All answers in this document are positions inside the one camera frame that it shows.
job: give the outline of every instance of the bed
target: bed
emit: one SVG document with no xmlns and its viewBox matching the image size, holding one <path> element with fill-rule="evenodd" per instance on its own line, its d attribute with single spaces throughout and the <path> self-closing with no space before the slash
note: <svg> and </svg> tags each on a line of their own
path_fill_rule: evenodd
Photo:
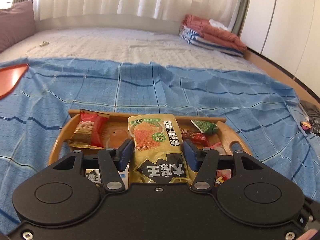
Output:
<svg viewBox="0 0 320 240">
<path fill-rule="evenodd" d="M 226 117 L 255 158 L 320 200 L 320 144 L 299 126 L 299 99 L 243 58 L 174 35 L 86 28 L 40 32 L 0 54 L 0 67 L 19 63 L 28 72 L 0 100 L 5 234 L 19 223 L 13 190 L 46 166 L 69 109 Z M 61 156 L 67 152 L 65 145 Z"/>
</svg>

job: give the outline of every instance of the purple pillow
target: purple pillow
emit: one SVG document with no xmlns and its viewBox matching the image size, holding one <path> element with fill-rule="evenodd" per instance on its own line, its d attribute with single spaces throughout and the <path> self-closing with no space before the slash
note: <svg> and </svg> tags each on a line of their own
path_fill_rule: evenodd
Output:
<svg viewBox="0 0 320 240">
<path fill-rule="evenodd" d="M 0 9 L 0 53 L 36 33 L 32 1 Z"/>
</svg>

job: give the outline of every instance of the mattress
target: mattress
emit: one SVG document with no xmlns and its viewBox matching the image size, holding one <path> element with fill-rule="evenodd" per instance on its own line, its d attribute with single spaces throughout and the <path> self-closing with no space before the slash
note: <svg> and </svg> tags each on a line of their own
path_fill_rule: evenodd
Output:
<svg viewBox="0 0 320 240">
<path fill-rule="evenodd" d="M 48 41 L 46 46 L 39 46 Z M 70 28 L 36 33 L 0 54 L 0 62 L 20 57 L 72 57 L 163 66 L 263 73 L 245 59 L 186 44 L 179 36 L 114 28 Z"/>
</svg>

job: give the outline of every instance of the white wardrobe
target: white wardrobe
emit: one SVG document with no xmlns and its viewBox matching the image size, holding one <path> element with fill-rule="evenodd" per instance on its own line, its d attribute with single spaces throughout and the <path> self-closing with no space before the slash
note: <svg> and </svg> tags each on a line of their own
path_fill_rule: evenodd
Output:
<svg viewBox="0 0 320 240">
<path fill-rule="evenodd" d="M 240 38 L 320 96 L 320 0 L 250 0 Z"/>
</svg>

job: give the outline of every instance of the floor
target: floor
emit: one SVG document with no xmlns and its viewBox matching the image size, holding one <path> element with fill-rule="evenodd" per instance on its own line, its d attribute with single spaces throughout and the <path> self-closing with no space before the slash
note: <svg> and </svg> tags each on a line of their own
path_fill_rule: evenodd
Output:
<svg viewBox="0 0 320 240">
<path fill-rule="evenodd" d="M 257 67 L 264 70 L 270 77 L 279 80 L 280 82 L 291 86 L 296 91 L 300 100 L 305 100 L 310 103 L 313 103 L 318 108 L 320 108 L 320 103 L 316 101 L 312 95 L 310 95 L 307 91 L 305 91 L 300 85 L 298 85 L 292 78 L 287 76 L 281 70 L 277 69 L 271 63 L 267 62 L 263 58 L 259 57 L 258 55 L 254 54 L 253 52 L 246 51 L 244 54 L 244 58 L 252 63 L 254 63 Z"/>
</svg>

